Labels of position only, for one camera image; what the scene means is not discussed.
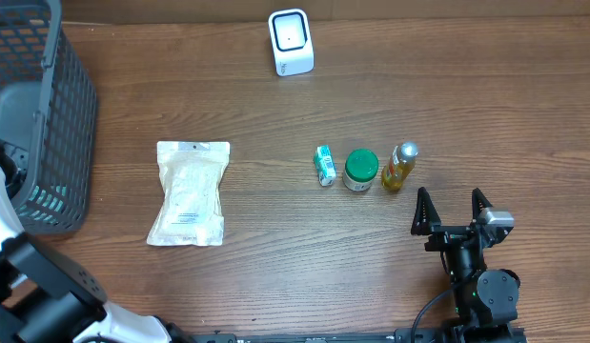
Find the teal tissue pack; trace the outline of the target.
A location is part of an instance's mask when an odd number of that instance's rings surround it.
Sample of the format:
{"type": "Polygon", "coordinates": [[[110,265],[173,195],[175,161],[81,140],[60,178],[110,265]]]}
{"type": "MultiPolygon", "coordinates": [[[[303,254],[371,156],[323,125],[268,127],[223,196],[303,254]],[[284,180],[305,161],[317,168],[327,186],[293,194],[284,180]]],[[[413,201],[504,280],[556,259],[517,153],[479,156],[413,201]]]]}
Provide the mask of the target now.
{"type": "Polygon", "coordinates": [[[46,190],[41,190],[38,186],[34,188],[29,200],[41,206],[43,211],[34,210],[28,205],[22,205],[19,208],[19,215],[48,224],[55,224],[57,222],[57,219],[52,214],[49,214],[49,211],[59,212],[64,207],[64,202],[61,199],[46,190]]]}

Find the white orange snack packet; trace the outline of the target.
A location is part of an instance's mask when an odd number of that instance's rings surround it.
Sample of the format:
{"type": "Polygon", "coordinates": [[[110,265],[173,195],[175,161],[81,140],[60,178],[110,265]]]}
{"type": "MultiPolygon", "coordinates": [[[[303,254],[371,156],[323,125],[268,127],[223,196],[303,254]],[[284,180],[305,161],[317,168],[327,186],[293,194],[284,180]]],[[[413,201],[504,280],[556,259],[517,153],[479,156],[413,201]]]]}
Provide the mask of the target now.
{"type": "Polygon", "coordinates": [[[147,236],[151,246],[220,246],[225,218],[219,185],[230,161],[228,142],[159,141],[164,201],[147,236]]]}

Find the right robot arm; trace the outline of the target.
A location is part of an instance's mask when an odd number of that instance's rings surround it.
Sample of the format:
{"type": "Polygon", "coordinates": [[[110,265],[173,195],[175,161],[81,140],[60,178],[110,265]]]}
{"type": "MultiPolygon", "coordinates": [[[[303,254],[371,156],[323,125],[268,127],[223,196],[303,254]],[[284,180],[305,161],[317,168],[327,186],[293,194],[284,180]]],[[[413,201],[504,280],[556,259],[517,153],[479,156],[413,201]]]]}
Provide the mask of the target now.
{"type": "Polygon", "coordinates": [[[428,191],[417,191],[411,234],[426,236],[427,252],[438,252],[449,288],[430,300],[417,314],[409,333],[415,342],[423,315],[452,295],[458,315],[433,330],[433,342],[524,342],[523,329],[513,329],[518,318],[520,279],[507,269],[490,270],[483,251],[501,243],[515,227],[514,216],[496,209],[480,189],[472,191],[472,220],[464,226],[441,223],[428,191]]]}

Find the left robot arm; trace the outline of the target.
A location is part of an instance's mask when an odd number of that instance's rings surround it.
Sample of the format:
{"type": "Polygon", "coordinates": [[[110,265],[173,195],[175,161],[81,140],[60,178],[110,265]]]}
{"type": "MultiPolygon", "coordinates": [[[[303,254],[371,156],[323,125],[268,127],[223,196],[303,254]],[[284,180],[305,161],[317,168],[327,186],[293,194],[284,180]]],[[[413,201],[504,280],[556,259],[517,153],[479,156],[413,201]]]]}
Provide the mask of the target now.
{"type": "Polygon", "coordinates": [[[192,341],[112,303],[84,268],[26,233],[8,194],[17,173],[0,146],[0,342],[192,341]]]}

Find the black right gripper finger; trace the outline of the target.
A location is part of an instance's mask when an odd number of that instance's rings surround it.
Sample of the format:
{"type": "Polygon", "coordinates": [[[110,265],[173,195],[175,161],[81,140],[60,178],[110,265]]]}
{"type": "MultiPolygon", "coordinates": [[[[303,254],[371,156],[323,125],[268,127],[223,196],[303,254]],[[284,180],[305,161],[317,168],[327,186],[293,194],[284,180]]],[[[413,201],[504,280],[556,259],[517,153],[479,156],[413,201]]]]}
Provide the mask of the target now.
{"type": "Polygon", "coordinates": [[[424,187],[420,187],[417,191],[416,212],[411,227],[411,235],[430,235],[440,226],[441,220],[430,194],[424,187]]]}
{"type": "Polygon", "coordinates": [[[472,191],[472,210],[474,221],[485,221],[487,213],[493,208],[491,202],[479,188],[472,191]]]}

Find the yellow oil bottle silver cap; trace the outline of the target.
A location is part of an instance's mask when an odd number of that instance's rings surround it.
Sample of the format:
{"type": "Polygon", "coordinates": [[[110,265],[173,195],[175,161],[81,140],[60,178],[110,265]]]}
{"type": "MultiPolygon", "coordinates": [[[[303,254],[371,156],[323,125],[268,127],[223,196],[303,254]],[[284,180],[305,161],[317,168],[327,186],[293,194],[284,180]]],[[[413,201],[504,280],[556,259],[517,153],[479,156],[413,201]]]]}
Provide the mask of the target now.
{"type": "Polygon", "coordinates": [[[391,192],[398,192],[415,167],[417,155],[417,144],[412,141],[395,146],[389,162],[382,170],[382,186],[391,192]]]}

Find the green lid white jar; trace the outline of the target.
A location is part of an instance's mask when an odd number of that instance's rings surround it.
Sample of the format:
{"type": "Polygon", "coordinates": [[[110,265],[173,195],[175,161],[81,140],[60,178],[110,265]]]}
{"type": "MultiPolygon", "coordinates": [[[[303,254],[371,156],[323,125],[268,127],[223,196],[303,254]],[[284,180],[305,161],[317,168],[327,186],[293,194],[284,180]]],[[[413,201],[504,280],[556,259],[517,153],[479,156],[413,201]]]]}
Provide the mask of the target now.
{"type": "Polygon", "coordinates": [[[368,149],[352,151],[345,162],[342,176],[344,185],[353,192],[368,190],[378,172],[379,161],[376,155],[368,149]]]}

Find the small teal packet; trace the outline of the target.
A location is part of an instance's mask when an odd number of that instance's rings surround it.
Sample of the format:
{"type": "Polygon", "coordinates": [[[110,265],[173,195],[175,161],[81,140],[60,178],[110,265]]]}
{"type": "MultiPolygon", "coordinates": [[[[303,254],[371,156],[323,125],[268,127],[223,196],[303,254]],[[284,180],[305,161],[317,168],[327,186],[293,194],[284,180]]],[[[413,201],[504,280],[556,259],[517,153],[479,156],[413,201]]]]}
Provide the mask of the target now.
{"type": "Polygon", "coordinates": [[[315,169],[319,184],[328,187],[335,183],[337,173],[332,153],[328,145],[318,146],[314,155],[315,169]]]}

